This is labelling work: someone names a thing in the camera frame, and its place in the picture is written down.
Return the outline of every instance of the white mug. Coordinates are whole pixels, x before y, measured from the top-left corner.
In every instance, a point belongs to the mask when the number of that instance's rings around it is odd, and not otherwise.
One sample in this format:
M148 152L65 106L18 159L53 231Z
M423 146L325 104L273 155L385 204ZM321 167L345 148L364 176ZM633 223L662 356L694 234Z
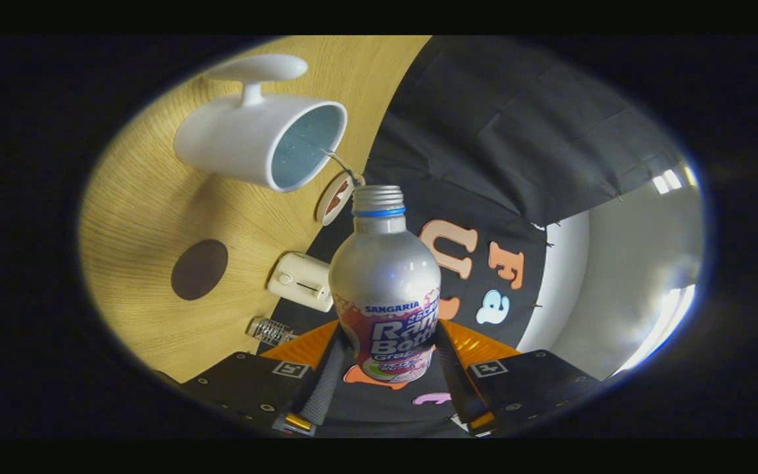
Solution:
M226 63L205 75L244 83L196 109L174 137L177 157L193 168L277 192L300 189L341 142L347 111L332 100L261 94L261 83L297 78L308 69L294 56L271 54Z

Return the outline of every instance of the aluminum bottle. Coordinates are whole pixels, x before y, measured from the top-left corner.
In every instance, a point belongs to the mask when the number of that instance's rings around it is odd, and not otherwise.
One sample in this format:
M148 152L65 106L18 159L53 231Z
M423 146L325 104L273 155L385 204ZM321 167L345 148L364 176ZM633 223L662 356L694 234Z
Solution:
M431 361L440 302L440 268L405 227L399 186L353 192L354 232L329 268L335 311L370 378L402 383Z

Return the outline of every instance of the black fabric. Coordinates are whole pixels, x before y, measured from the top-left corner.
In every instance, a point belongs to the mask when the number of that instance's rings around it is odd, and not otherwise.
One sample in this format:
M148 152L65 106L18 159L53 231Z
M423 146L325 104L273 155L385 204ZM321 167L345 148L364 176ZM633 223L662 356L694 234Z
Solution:
M406 423L364 423L327 418L315 438L470 438L447 418Z
M437 251L472 259L463 279L442 267L442 299L458 298L452 320L515 347L542 282L548 225L632 191L680 160L643 109L552 54L496 37L434 37L397 89L367 161L370 184L402 187L409 231L439 219L475 229L472 252L438 239ZM350 206L321 230L308 255L331 261L352 233ZM521 288L492 267L491 243L523 254ZM505 320L476 320L484 297L508 297ZM335 319L280 301L272 318L304 332ZM434 355L426 375L399 390L345 383L346 363L328 417L355 423L354 433L380 436L382 426L454 414L450 402L413 400L447 392ZM319 428L319 433L327 428Z
M453 322L515 347L526 330L540 291L542 268L545 263L545 231L535 228L516 213L493 206L487 199L459 189L455 185L434 180L429 174L405 165L371 159L365 177L371 184L392 183L402 187L408 208L407 225L409 231L415 234L419 234L424 224L434 219L444 219L463 228L474 228L478 232L478 243L471 253L467 253L466 249L453 242L436 241L439 251L455 258L472 259L472 270L466 280L461 279L452 270L440 269L440 293L442 299L458 298L461 301ZM323 261L332 260L335 251L353 232L350 210L351 203L348 203L339 218L321 230L308 249L308 255ZM490 242L497 242L505 251L524 254L521 288L512 289L511 281L500 277L497 269L488 265ZM499 324L478 323L476 312L482 306L484 295L493 289L509 298L508 314ZM322 314L315 309L280 300L272 319L292 327L298 334L303 334L333 321L336 315L334 309ZM269 347L263 344L259 351L265 351L267 348ZM383 425L373 423L400 423L399 430L417 431L419 428L406 423L445 419L455 413L451 402L425 402L417 405L413 403L419 396L448 392L437 355L433 356L431 366L423 377L399 390L375 384L346 383L343 378L353 365L345 363L341 371L329 407L328 419L366 423L360 427L360 435L380 436L381 430L370 430L379 429L377 427ZM327 429L327 423L318 427L318 432L324 429ZM415 436L415 432L412 431L406 436L408 435Z
M371 150L538 225L643 186L682 159L645 107L538 47L436 36Z

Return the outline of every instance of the mug handle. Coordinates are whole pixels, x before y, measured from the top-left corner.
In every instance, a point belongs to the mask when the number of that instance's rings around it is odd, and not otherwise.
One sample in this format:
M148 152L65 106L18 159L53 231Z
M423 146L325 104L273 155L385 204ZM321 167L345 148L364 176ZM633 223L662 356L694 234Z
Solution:
M238 81L244 84L240 106L262 102L262 83L299 78L309 69L303 58L288 54L243 57L205 73L207 79Z

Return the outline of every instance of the dark circular spot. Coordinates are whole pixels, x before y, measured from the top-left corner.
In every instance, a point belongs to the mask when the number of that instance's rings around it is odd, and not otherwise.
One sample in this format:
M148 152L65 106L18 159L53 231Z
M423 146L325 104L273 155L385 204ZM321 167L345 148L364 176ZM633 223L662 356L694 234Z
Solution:
M174 264L171 288L184 300L197 300L213 291L226 269L226 246L203 240L184 252Z

